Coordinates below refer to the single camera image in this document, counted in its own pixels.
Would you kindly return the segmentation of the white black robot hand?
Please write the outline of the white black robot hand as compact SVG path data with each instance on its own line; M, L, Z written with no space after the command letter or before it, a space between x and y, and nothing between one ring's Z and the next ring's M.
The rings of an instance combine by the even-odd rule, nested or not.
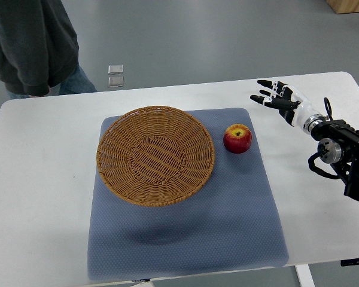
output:
M278 80L258 80L266 88L250 99L268 108L277 109L280 116L291 126L300 127L310 134L314 122L322 122L324 117L314 110L309 99L295 87Z

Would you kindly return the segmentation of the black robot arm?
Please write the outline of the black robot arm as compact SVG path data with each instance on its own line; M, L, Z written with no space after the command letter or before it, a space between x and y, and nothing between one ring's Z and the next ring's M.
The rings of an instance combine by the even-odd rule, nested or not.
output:
M308 166L322 177L342 180L344 195L359 201L359 130L344 120L333 119L328 98L324 98L324 105L327 116L314 115L305 125L318 142Z

